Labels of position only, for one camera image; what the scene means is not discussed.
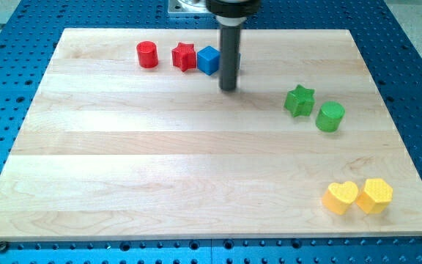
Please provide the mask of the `black round end-effector mount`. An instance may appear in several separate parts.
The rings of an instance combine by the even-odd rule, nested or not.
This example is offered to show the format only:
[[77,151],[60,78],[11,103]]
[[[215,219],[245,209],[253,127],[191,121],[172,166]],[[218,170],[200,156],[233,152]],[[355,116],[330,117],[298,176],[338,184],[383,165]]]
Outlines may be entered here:
[[248,16],[258,12],[260,0],[206,0],[206,8],[215,15],[219,24],[239,26]]

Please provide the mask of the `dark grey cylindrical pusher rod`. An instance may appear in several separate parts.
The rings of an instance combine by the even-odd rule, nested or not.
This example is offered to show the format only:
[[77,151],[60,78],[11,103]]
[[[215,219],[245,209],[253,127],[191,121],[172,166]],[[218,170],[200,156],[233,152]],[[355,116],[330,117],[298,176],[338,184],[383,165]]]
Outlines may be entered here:
[[220,75],[219,87],[223,91],[237,88],[237,74],[240,62],[241,26],[220,27]]

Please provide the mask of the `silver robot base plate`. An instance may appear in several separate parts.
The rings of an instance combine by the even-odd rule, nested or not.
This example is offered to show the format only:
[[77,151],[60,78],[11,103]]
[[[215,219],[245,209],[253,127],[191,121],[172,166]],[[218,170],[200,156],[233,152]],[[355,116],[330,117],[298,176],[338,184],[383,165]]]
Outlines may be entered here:
[[205,0],[166,0],[168,13],[175,15],[207,14]]

